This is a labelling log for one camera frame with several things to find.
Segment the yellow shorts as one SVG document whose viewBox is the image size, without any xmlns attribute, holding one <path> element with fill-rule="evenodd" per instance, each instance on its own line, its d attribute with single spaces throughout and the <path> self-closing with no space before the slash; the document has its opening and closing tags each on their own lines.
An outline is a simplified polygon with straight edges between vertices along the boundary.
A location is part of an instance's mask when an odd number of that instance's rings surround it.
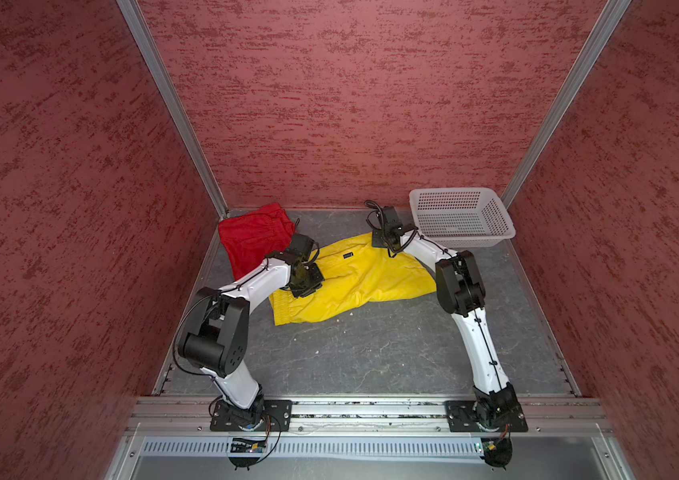
<svg viewBox="0 0 679 480">
<path fill-rule="evenodd" d="M 317 266 L 324 281 L 315 293 L 297 298 L 279 290 L 270 296 L 277 326 L 320 323 L 369 302 L 415 299 L 437 290 L 415 257 L 389 257 L 371 245 L 369 233 L 324 247 Z"/>
</svg>

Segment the white plastic laundry basket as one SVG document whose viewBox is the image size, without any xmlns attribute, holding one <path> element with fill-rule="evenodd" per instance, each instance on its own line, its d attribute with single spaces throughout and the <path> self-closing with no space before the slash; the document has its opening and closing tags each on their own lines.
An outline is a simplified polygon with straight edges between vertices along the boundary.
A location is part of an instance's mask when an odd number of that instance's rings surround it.
<svg viewBox="0 0 679 480">
<path fill-rule="evenodd" d="M 451 249 L 488 248 L 515 238 L 515 225 L 495 191 L 483 187 L 409 192 L 419 232 Z"/>
</svg>

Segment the red shorts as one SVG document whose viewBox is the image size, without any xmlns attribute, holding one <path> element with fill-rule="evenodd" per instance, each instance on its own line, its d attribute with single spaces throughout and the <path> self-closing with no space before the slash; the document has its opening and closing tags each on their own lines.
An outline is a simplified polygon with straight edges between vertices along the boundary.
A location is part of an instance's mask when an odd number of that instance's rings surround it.
<svg viewBox="0 0 679 480">
<path fill-rule="evenodd" d="M 272 203 L 219 226 L 222 245 L 229 256 L 233 276 L 240 280 L 265 257 L 290 246 L 296 224 L 279 203 Z"/>
</svg>

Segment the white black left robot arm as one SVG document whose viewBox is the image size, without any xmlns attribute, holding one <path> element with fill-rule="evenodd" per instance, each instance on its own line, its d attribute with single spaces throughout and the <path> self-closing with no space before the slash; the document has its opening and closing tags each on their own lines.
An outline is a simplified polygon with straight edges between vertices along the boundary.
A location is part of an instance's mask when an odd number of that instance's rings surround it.
<svg viewBox="0 0 679 480">
<path fill-rule="evenodd" d="M 181 321 L 173 356 L 189 364 L 189 374 L 215 383 L 222 398 L 212 413 L 226 414 L 235 428 L 256 430 L 265 416 L 263 387 L 245 362 L 251 314 L 280 290 L 304 298 L 321 289 L 317 260 L 315 253 L 275 252 L 234 283 L 200 290 Z"/>
</svg>

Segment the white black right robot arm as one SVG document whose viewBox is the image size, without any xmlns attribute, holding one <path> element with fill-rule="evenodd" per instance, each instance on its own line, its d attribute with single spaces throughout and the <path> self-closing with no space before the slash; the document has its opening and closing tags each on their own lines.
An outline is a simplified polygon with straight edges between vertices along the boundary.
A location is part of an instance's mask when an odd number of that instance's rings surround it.
<svg viewBox="0 0 679 480">
<path fill-rule="evenodd" d="M 471 421 L 487 432 L 505 429 L 523 410 L 489 332 L 485 285 L 473 253 L 449 249 L 415 228 L 374 227 L 371 231 L 373 247 L 387 249 L 391 257 L 413 256 L 433 271 L 437 301 L 457 324 L 473 371 Z"/>
</svg>

